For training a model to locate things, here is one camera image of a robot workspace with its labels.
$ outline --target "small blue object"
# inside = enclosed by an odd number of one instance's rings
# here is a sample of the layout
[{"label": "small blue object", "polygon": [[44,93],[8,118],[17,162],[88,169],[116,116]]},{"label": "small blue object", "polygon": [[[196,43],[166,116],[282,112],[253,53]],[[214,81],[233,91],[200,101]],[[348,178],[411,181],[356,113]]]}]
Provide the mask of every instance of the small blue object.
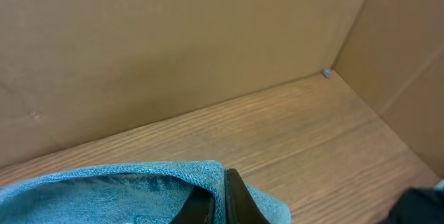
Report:
[{"label": "small blue object", "polygon": [[[225,168],[215,161],[109,164],[63,171],[0,188],[0,223],[170,223],[199,186],[225,219]],[[290,224],[280,200],[246,185],[271,224]]]},{"label": "small blue object", "polygon": [[330,72],[330,69],[327,69],[327,68],[325,68],[325,69],[322,70],[322,74],[323,74],[324,77],[326,77],[326,78],[329,78],[329,77],[332,75],[332,73]]}]

